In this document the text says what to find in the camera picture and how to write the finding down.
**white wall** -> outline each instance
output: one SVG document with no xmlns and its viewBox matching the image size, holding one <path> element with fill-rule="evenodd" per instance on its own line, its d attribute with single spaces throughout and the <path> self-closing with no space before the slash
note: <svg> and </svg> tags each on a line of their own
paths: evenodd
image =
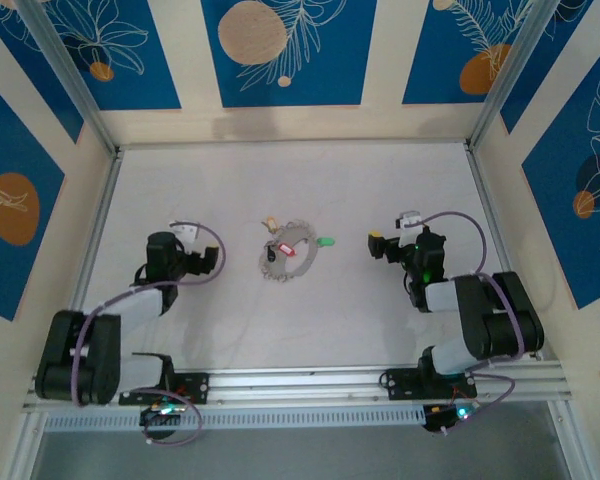
<svg viewBox="0 0 600 480">
<path fill-rule="evenodd" d="M 104 118 L 123 145 L 321 138 L 464 139 L 481 103 L 402 105 L 429 2 L 378 1 L 360 106 L 223 109 L 200 2 L 149 0 L 182 110 L 104 112 Z"/>
<path fill-rule="evenodd" d="M 595 0 L 512 134 L 506 134 L 500 121 L 494 122 L 478 156 L 514 265 L 600 454 L 600 300 L 576 309 L 521 168 L 599 56 L 600 0 Z"/>
<path fill-rule="evenodd" d="M 18 315 L 0 318 L 1 469 L 53 314 L 67 306 L 109 160 L 86 127 L 74 145 L 1 41 L 0 95 L 65 174 Z"/>
</svg>

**floor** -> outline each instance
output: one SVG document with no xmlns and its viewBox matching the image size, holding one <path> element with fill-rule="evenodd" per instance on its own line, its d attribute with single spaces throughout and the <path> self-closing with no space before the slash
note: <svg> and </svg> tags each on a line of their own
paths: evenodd
<svg viewBox="0 0 600 480">
<path fill-rule="evenodd" d="M 35 480 L 559 480 L 545 404 L 505 403 L 447 437 L 422 427 L 210 430 L 181 448 L 140 433 L 45 434 Z"/>
<path fill-rule="evenodd" d="M 367 234 L 398 236 L 406 210 L 485 215 L 462 144 L 330 141 L 201 144 L 125 152 L 87 307 L 124 291 L 145 263 L 146 238 L 170 220 L 199 221 L 227 245 L 213 282 L 181 287 L 169 312 L 123 338 L 123 355 L 165 353 L 176 368 L 230 369 L 413 363 L 460 332 L 455 313 L 413 309 L 397 264 L 374 260 Z M 309 222 L 336 244 L 302 277 L 266 280 L 258 266 L 268 216 Z M 475 269 L 481 245 L 463 219 L 446 235 L 448 276 Z M 488 234 L 485 271 L 499 270 Z M 212 244 L 201 236 L 199 245 Z"/>
</svg>

